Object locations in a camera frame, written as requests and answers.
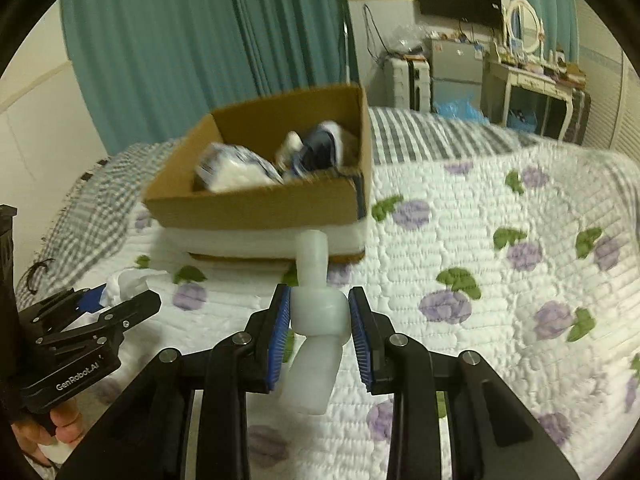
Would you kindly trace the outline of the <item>cream cloth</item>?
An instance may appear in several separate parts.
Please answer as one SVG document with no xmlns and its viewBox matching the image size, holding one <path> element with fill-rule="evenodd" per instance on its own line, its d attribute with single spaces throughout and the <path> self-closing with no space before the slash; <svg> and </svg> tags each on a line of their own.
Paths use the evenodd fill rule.
<svg viewBox="0 0 640 480">
<path fill-rule="evenodd" d="M 105 282 L 99 304 L 111 308 L 150 289 L 149 280 L 166 276 L 167 271 L 152 269 L 125 269 L 112 274 Z"/>
</svg>

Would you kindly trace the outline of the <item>dark striped suitcase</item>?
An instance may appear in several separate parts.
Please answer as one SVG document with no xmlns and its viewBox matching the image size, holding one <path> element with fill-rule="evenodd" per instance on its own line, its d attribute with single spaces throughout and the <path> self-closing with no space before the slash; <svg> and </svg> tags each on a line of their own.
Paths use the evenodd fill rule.
<svg viewBox="0 0 640 480">
<path fill-rule="evenodd" d="M 564 141 L 577 145 L 584 143 L 586 129 L 588 125 L 591 96 L 585 90 L 573 90 L 573 111 L 570 124 L 567 127 Z"/>
</svg>

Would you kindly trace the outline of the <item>white hard-shell suitcase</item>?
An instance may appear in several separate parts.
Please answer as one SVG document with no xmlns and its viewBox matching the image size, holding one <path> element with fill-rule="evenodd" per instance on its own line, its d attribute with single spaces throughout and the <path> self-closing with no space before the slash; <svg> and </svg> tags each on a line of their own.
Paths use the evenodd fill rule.
<svg viewBox="0 0 640 480">
<path fill-rule="evenodd" d="M 388 58 L 384 74 L 391 107 L 422 113 L 432 110 L 431 66 L 425 58 Z"/>
</svg>

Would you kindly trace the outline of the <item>small grey refrigerator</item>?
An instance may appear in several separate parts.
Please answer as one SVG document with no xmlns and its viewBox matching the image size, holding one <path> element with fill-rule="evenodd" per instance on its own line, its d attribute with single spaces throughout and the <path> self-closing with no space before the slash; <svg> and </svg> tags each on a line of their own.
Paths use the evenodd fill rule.
<svg viewBox="0 0 640 480">
<path fill-rule="evenodd" d="M 432 39 L 430 53 L 432 107 L 464 101 L 478 110 L 482 97 L 483 50 L 465 42 Z"/>
</svg>

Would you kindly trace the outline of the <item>blue waste basket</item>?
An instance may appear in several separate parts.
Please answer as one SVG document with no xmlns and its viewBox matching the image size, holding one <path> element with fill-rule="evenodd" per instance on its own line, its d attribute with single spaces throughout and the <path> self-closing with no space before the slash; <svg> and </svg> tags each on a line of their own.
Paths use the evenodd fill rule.
<svg viewBox="0 0 640 480">
<path fill-rule="evenodd" d="M 535 133 L 537 129 L 536 114 L 522 110 L 509 110 L 506 126 L 525 133 Z"/>
</svg>

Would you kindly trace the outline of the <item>white floral quilt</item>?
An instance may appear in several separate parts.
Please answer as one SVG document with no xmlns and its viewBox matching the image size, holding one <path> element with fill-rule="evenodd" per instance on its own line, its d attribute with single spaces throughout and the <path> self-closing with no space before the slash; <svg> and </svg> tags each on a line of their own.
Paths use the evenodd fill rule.
<svg viewBox="0 0 640 480">
<path fill-rule="evenodd" d="M 374 170 L 366 258 L 329 272 L 343 294 L 434 352 L 474 349 L 533 412 L 581 479 L 613 463 L 639 420 L 639 164 L 615 152 L 541 143 L 468 162 Z M 145 258 L 160 312 L 130 330 L 122 367 L 80 402 L 89 420 L 163 347 L 191 353 L 267 307 L 286 264 L 193 263 L 159 226 L 130 226 L 119 254 L 82 278 L 92 286 Z M 250 398 L 254 479 L 384 479 L 392 397 L 360 382 L 344 349 L 326 414 Z"/>
</svg>

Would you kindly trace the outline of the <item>white oval vanity mirror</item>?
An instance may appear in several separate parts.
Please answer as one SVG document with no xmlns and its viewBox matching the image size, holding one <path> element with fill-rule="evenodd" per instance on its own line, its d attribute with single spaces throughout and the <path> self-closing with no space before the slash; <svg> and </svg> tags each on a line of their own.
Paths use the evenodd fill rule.
<svg viewBox="0 0 640 480">
<path fill-rule="evenodd" d="M 544 45 L 544 23 L 528 0 L 511 0 L 503 23 L 506 45 L 513 54 L 539 54 Z"/>
</svg>

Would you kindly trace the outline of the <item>white mop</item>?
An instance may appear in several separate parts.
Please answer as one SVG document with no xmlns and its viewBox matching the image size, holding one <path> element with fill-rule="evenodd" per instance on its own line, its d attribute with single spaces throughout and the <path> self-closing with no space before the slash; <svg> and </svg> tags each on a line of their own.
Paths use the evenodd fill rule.
<svg viewBox="0 0 640 480">
<path fill-rule="evenodd" d="M 349 31 L 347 23 L 343 20 L 342 24 L 342 47 L 344 58 L 344 79 L 345 84 L 350 84 L 352 78 L 350 78 L 350 61 L 349 61 Z"/>
</svg>

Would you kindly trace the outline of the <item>white dressing table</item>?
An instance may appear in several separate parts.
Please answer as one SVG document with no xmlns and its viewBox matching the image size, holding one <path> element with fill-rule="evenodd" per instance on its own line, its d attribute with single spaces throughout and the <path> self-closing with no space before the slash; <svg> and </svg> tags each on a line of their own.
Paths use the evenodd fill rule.
<svg viewBox="0 0 640 480">
<path fill-rule="evenodd" d="M 558 101 L 564 104 L 564 118 L 558 132 L 558 140 L 564 141 L 574 112 L 573 89 L 548 76 L 520 70 L 497 61 L 486 61 L 480 104 L 483 113 L 494 124 L 506 126 L 514 90 L 522 90 L 529 96 L 544 99 L 544 116 L 540 126 L 542 136 L 547 132 L 551 102 Z"/>
</svg>

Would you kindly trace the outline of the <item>white louvered wardrobe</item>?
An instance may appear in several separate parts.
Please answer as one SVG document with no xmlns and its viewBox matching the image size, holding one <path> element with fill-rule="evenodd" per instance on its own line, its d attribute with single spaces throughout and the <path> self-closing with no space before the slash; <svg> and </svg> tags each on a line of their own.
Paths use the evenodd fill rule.
<svg viewBox="0 0 640 480">
<path fill-rule="evenodd" d="M 585 0 L 575 0 L 580 68 L 591 96 L 584 144 L 639 158 L 639 74 Z"/>
</svg>

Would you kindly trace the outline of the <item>teal window curtain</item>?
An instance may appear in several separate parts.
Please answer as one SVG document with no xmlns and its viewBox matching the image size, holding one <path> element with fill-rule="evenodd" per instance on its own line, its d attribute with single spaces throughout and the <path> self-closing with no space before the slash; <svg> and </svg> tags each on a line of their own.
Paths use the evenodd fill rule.
<svg viewBox="0 0 640 480">
<path fill-rule="evenodd" d="M 61 0 L 67 55 L 110 154 L 218 107 L 341 84 L 347 0 Z"/>
</svg>

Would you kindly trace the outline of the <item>patterned white tissue pack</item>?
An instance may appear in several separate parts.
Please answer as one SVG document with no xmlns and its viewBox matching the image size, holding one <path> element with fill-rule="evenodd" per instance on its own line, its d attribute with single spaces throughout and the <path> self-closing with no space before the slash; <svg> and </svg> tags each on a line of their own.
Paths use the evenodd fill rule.
<svg viewBox="0 0 640 480">
<path fill-rule="evenodd" d="M 281 184 L 282 177 L 271 162 L 248 148 L 213 142 L 198 160 L 195 181 L 204 190 L 225 193 Z"/>
</svg>

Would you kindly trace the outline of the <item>blue plastic bags pile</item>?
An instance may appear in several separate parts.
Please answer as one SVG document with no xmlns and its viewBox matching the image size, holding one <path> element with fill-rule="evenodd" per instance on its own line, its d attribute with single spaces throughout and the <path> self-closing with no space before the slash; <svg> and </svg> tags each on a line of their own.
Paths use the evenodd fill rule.
<svg viewBox="0 0 640 480">
<path fill-rule="evenodd" d="M 489 124 L 489 119 L 468 99 L 435 103 L 434 110 L 436 114 L 448 119 L 459 119 L 481 125 Z"/>
</svg>

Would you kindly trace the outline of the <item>brown cardboard box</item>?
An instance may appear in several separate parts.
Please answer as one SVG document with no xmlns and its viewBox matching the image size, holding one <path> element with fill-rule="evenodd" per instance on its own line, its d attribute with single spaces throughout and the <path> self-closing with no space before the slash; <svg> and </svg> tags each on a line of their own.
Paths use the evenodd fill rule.
<svg viewBox="0 0 640 480">
<path fill-rule="evenodd" d="M 335 262 L 363 258 L 372 136 L 366 92 L 316 87 L 217 108 L 143 195 L 164 235 L 207 260 L 292 260 L 326 234 Z"/>
</svg>

